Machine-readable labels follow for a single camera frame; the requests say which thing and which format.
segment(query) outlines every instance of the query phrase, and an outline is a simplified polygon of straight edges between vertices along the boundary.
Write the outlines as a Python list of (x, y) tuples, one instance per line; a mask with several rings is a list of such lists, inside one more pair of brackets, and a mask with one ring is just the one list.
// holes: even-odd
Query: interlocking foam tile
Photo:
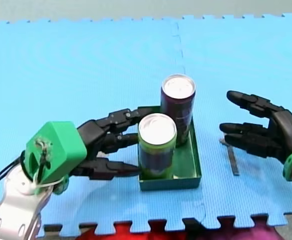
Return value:
[[(136, 177), (72, 177), (68, 190), (53, 195), (42, 211), (43, 224), (62, 224), (60, 234), (74, 236), (83, 223), (97, 223), (97, 234), (113, 233), (113, 223), (122, 221), (132, 221), (132, 232), (146, 232), (148, 220), (158, 219), (167, 220), (168, 231), (182, 230), (182, 218), (195, 218), (208, 228), (218, 228), (221, 216), (235, 216), (236, 227), (253, 226), (250, 216), (258, 214), (268, 214), (270, 225), (286, 223), (292, 185), (283, 180), (282, 165), (236, 149), (240, 176), (234, 177), (218, 142), (218, 126), (266, 123), (229, 103), (230, 89), (269, 97), (292, 110), (289, 15), (0, 22), (0, 169), (46, 121), (79, 125), (111, 111), (157, 105), (162, 80), (180, 72), (198, 86), (194, 120), (200, 187), (141, 192)], [(136, 155), (132, 146), (110, 159), (137, 164)]]
[[(80, 125), (116, 110), (159, 105), (162, 80), (184, 71), (176, 30), (168, 18), (0, 22), (0, 169), (46, 121)], [(110, 160), (137, 164), (136, 156), (133, 146)], [(62, 224), (62, 236), (76, 236), (82, 223), (110, 234), (117, 221), (133, 221), (132, 232), (146, 232), (148, 220), (167, 219), (167, 230), (180, 230), (182, 218), (204, 215), (200, 189), (145, 193), (137, 177), (72, 177), (63, 195), (52, 196), (42, 222)]]
[(233, 176), (227, 151), (218, 139), (220, 123), (260, 123), (226, 98), (228, 90), (256, 94), (292, 111), (292, 16), (178, 20), (186, 74), (197, 83), (194, 107), (201, 154), (201, 187), (206, 217), (235, 216), (236, 227), (250, 227), (253, 215), (269, 215), (269, 225), (284, 225), (292, 213), (292, 184), (276, 159), (235, 149), (240, 176)]

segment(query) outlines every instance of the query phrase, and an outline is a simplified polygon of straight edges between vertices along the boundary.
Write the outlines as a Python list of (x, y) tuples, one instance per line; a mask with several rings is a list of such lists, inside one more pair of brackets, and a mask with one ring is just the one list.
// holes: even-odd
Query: red object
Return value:
[(184, 231), (165, 232), (161, 222), (150, 223), (151, 231), (145, 233), (130, 233), (130, 227), (130, 223), (115, 224), (114, 235), (95, 235), (95, 229), (91, 229), (76, 240), (186, 240)]
[[(196, 240), (283, 240), (274, 227), (267, 226), (266, 220), (257, 220), (253, 228), (233, 228), (233, 221), (223, 220), (220, 229), (201, 231)], [(115, 224), (116, 234), (95, 235), (91, 229), (76, 240), (186, 240), (185, 231), (165, 232), (165, 222), (152, 221), (151, 231), (130, 233), (130, 223)]]

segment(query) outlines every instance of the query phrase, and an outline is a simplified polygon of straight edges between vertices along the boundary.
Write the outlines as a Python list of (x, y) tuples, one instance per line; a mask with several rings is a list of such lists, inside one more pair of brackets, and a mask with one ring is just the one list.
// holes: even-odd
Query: can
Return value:
[(162, 83), (160, 112), (171, 117), (176, 124), (176, 147), (188, 140), (195, 94), (195, 82), (186, 75), (170, 75)]
[(162, 113), (144, 117), (138, 125), (138, 161), (144, 179), (172, 178), (172, 158), (177, 128)]

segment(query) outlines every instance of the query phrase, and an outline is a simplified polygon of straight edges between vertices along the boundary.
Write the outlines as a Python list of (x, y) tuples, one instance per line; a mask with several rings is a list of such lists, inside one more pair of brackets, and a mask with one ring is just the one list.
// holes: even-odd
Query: can lid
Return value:
[(151, 145), (162, 145), (171, 141), (177, 134), (175, 122), (167, 115), (153, 113), (139, 123), (141, 138)]
[(186, 99), (195, 92), (196, 85), (190, 77), (174, 74), (163, 81), (162, 90), (171, 98)]

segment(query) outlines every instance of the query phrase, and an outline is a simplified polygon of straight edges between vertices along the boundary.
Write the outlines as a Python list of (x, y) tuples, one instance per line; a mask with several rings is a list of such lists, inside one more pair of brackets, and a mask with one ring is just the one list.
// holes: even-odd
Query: table surface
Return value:
[[(281, 15), (292, 13), (292, 0), (0, 0), (0, 21), (11, 23), (18, 20), (34, 21), (40, 18), (77, 20), (90, 18), (120, 19), (121, 17), (141, 18), (151, 16), (181, 17), (183, 15), (234, 15), (262, 14)], [(292, 215), (287, 216), (289, 225), (277, 227), (286, 240), (292, 240)]]

